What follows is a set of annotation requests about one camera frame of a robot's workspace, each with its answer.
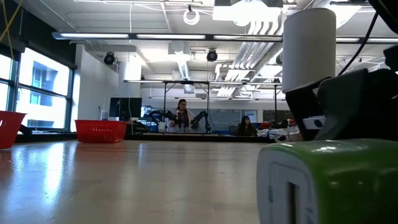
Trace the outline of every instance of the yellow rope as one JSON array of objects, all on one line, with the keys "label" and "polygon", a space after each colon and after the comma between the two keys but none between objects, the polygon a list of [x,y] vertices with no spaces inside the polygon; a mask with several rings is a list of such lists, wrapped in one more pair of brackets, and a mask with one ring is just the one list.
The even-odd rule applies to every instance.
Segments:
[{"label": "yellow rope", "polygon": [[[4,12],[4,20],[6,21],[6,26],[8,26],[7,14],[6,14],[6,2],[4,0],[2,0],[2,10]],[[8,35],[8,44],[10,45],[11,59],[14,59],[14,51],[12,50],[11,37],[9,31],[7,31],[7,35]]]},{"label": "yellow rope", "polygon": [[12,22],[14,22],[14,19],[15,19],[15,17],[16,17],[17,14],[18,14],[19,9],[21,8],[21,5],[22,5],[22,2],[23,2],[23,1],[24,1],[24,0],[21,0],[21,1],[19,2],[18,7],[17,7],[17,9],[16,9],[15,12],[14,12],[14,15],[12,15],[12,17],[11,17],[11,19],[10,19],[10,21],[9,21],[9,23],[8,23],[8,25],[7,25],[7,27],[6,27],[6,29],[5,29],[4,32],[1,34],[1,36],[0,36],[0,42],[1,42],[2,39],[4,38],[4,35],[6,35],[6,32],[8,32],[8,30],[10,29],[10,26],[11,26]]}]

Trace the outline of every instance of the security camera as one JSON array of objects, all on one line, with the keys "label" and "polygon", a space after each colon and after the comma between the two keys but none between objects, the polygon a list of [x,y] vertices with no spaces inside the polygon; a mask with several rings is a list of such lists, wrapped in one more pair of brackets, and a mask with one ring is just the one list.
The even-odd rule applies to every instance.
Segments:
[{"label": "security camera", "polygon": [[118,62],[118,60],[114,57],[114,52],[108,52],[106,53],[106,56],[104,58],[104,63],[107,65],[114,65]]},{"label": "security camera", "polygon": [[208,61],[208,62],[215,62],[215,61],[217,61],[217,53],[216,53],[216,50],[209,50],[209,53],[207,54],[207,61]]}]

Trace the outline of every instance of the green object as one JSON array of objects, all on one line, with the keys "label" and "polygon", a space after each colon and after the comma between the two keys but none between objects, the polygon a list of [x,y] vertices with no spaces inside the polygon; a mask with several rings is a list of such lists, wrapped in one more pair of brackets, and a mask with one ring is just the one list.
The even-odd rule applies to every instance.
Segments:
[{"label": "green object", "polygon": [[273,144],[313,178],[321,224],[398,223],[398,142],[382,139]]}]

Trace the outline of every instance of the black device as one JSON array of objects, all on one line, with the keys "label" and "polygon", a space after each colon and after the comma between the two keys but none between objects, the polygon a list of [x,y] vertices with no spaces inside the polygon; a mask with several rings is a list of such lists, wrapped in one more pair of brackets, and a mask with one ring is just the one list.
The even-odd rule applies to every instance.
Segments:
[{"label": "black device", "polygon": [[218,56],[217,56],[216,50],[213,50],[213,49],[209,50],[206,58],[207,58],[207,61],[209,61],[209,62],[217,61]]},{"label": "black device", "polygon": [[158,117],[155,117],[155,115],[161,115],[164,118],[168,118],[169,120],[174,121],[176,124],[178,123],[177,115],[173,114],[169,110],[166,111],[166,112],[163,112],[163,111],[160,111],[160,110],[151,111],[148,114],[148,117],[150,117],[156,123],[157,126],[159,125],[159,122],[161,122],[161,120]]},{"label": "black device", "polygon": [[118,60],[114,57],[114,52],[108,52],[106,53],[106,56],[104,58],[104,63],[107,65],[114,65],[118,62]]},{"label": "black device", "polygon": [[109,117],[117,117],[120,121],[141,117],[142,98],[111,98]]},{"label": "black device", "polygon": [[197,129],[197,128],[199,128],[199,121],[200,121],[202,118],[205,118],[205,122],[206,122],[206,124],[205,124],[205,129],[206,129],[206,133],[207,133],[207,134],[210,134],[210,133],[211,133],[211,128],[210,128],[210,125],[209,125],[209,121],[207,120],[208,115],[209,115],[209,114],[207,113],[207,111],[202,111],[202,112],[200,112],[196,117],[194,117],[194,119],[191,121],[192,129]]},{"label": "black device", "polygon": [[393,0],[369,0],[379,16],[384,20],[392,31],[398,34],[397,1]]},{"label": "black device", "polygon": [[[376,10],[374,20],[377,15],[381,16],[391,30],[398,33],[396,2],[369,0],[369,3]],[[395,119],[398,114],[398,46],[386,49],[384,55],[391,70],[370,73],[359,70],[286,93],[286,102],[304,140],[398,140],[398,129],[394,128],[398,125]]]}]

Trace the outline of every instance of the wooden table surface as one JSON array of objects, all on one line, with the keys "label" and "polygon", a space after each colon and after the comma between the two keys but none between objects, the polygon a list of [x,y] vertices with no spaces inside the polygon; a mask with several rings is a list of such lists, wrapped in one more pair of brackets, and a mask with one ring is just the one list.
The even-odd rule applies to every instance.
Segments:
[{"label": "wooden table surface", "polygon": [[0,150],[0,223],[259,223],[266,144],[76,141]]}]

